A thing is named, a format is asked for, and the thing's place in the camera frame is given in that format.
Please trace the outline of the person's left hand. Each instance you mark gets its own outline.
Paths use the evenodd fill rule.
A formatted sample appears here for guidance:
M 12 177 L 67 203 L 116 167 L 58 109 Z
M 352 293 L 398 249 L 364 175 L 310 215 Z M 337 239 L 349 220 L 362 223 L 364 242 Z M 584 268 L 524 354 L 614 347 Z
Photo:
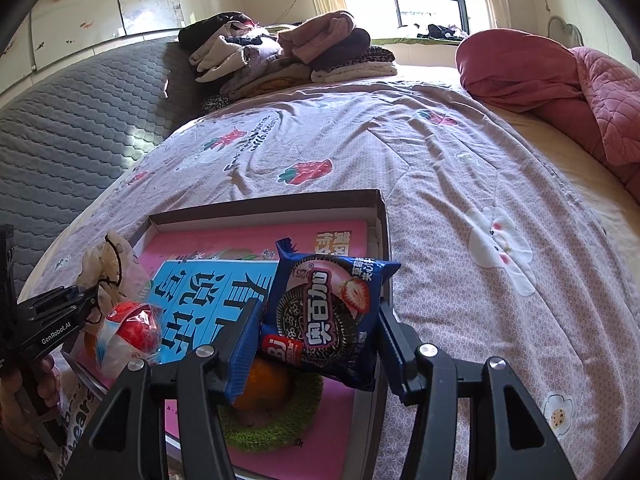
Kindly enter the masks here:
M 37 394 L 43 400 L 46 411 L 58 406 L 58 369 L 53 356 L 47 354 L 32 369 L 32 377 L 37 379 Z M 19 370 L 1 376 L 1 429 L 9 441 L 23 454 L 36 456 L 42 449 L 42 442 L 34 428 L 37 413 L 32 408 L 23 377 Z

